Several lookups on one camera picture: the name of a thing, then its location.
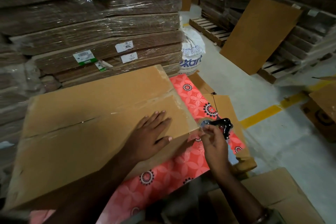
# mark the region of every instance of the concrete floor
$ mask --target concrete floor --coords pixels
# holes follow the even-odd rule
[[[181,12],[183,23],[199,18],[200,9]],[[229,95],[238,120],[252,116],[281,100],[296,94],[303,86],[319,82],[312,76],[336,74],[336,60],[298,73],[271,85],[259,75],[247,75],[219,54],[220,48],[202,36],[206,54],[199,75],[217,94]],[[336,223],[336,144],[328,143],[300,110],[293,105],[245,131],[251,154],[263,173],[286,167],[303,189],[326,223]]]

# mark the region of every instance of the yellow floor tape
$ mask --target yellow floor tape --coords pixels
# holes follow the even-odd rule
[[[292,95],[289,98],[285,98],[284,100],[282,100],[280,102],[279,105],[272,105],[264,110],[262,110],[261,112],[256,113],[255,115],[252,115],[242,121],[240,121],[241,125],[243,126],[243,128],[247,129],[259,122],[261,122],[262,120],[265,120],[279,112],[281,112],[282,110],[285,110],[288,107],[291,107],[292,105],[295,105],[305,99],[308,98],[308,94],[304,93],[305,92],[313,92],[316,90],[319,90],[320,88],[324,87],[325,85],[329,84],[331,82],[329,81],[321,81],[315,85],[312,86],[307,86],[306,89],[304,89],[302,92]]]

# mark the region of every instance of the forearm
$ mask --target forearm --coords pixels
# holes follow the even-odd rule
[[[101,170],[87,178],[85,187],[45,222],[46,224],[95,224],[116,188],[136,165],[116,154]]]
[[[216,179],[239,224],[251,224],[262,217],[265,208],[229,170]]]

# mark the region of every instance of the red patterned board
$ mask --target red patterned board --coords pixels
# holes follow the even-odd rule
[[[177,75],[170,78],[170,81],[196,121],[205,117],[220,119],[215,108],[187,75]],[[234,153],[245,148],[234,132],[230,132],[228,144]],[[97,224],[121,223],[208,170],[203,143],[200,138],[196,138],[195,143],[180,156],[123,182],[110,198]],[[33,211],[31,224],[43,223],[53,212],[54,210]]]

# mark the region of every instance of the person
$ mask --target person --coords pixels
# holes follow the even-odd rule
[[[99,171],[87,177],[86,185],[71,197],[45,224],[95,224],[116,188],[140,162],[157,154],[172,140],[159,135],[170,125],[165,111],[155,112],[139,121],[123,148]],[[283,223],[279,213],[261,203],[231,174],[228,144],[221,130],[213,125],[203,128],[205,158],[240,224]]]

